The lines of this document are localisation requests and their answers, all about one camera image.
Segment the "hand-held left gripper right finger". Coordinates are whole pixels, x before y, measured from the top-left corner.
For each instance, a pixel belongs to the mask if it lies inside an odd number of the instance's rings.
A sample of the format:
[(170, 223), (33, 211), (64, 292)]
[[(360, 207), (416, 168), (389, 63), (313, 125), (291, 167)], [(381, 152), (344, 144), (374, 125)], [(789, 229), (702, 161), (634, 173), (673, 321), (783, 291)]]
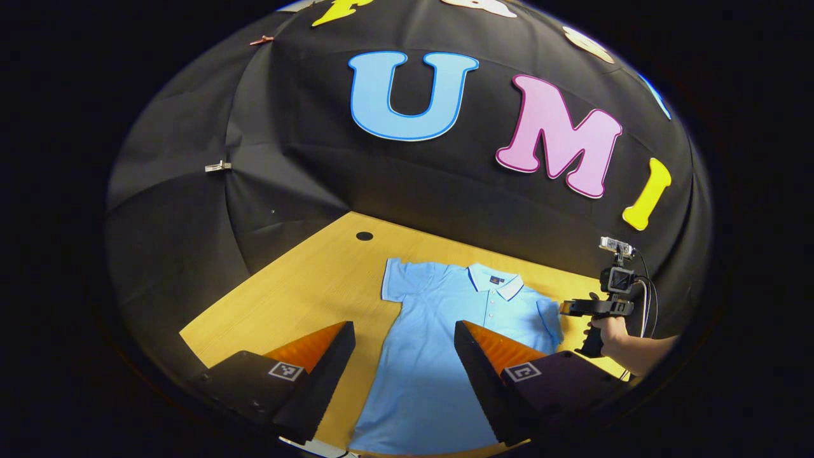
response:
[(580, 430), (629, 388), (585, 357), (544, 354), (467, 320), (454, 345), (492, 432), (515, 445)]

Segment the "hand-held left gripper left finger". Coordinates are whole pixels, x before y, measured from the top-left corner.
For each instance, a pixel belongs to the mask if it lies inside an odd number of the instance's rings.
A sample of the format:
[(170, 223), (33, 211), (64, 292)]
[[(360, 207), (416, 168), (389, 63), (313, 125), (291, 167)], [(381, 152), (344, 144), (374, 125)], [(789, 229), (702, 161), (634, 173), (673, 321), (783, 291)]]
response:
[(303, 445), (315, 438), (354, 350), (354, 322), (343, 320), (265, 354), (235, 352), (188, 382), (244, 426)]

